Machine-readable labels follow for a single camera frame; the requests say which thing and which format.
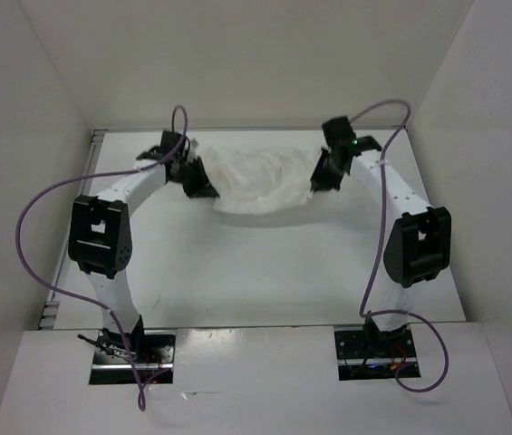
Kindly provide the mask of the white skirt cloth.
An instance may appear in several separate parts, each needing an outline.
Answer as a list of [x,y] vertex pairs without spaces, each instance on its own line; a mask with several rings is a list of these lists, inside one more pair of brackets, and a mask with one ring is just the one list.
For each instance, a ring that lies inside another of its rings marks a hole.
[[191,142],[217,196],[213,209],[238,216],[263,216],[300,207],[314,193],[311,177],[322,147],[274,145],[261,149],[220,148]]

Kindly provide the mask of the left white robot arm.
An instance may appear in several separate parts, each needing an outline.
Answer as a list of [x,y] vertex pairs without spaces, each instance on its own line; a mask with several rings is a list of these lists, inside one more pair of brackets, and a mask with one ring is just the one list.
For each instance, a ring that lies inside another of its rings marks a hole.
[[125,362],[136,362],[148,348],[142,316],[132,301],[126,268],[133,254],[130,218],[144,201],[168,182],[196,187],[208,184],[199,165],[198,143],[189,140],[174,159],[160,164],[165,148],[142,152],[135,167],[109,188],[80,195],[72,204],[68,255],[90,281],[103,304],[102,339],[105,347]]

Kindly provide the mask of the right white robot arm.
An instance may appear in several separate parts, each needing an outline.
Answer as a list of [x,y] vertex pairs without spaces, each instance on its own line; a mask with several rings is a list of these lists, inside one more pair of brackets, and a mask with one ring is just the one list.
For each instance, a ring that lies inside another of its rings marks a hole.
[[425,285],[449,265],[451,215],[419,196],[371,136],[327,140],[312,189],[338,189],[344,176],[354,177],[381,209],[375,268],[360,311],[364,349],[382,356],[405,334],[408,313]]

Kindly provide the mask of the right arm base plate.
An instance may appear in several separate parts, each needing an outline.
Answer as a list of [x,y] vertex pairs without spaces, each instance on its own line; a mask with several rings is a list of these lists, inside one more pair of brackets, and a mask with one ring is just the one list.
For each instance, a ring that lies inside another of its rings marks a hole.
[[406,329],[391,343],[370,349],[359,325],[333,331],[340,381],[369,381],[420,378],[420,368],[412,334]]

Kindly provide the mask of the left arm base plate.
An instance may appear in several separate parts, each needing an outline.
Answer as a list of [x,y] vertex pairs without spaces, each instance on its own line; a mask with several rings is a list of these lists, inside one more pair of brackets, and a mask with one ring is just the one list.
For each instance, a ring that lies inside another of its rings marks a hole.
[[[148,348],[142,356],[135,356],[137,373],[142,382],[150,384],[171,384],[173,381],[175,330],[147,331]],[[97,344],[93,353],[90,385],[135,384],[131,366],[124,350],[116,346]]]

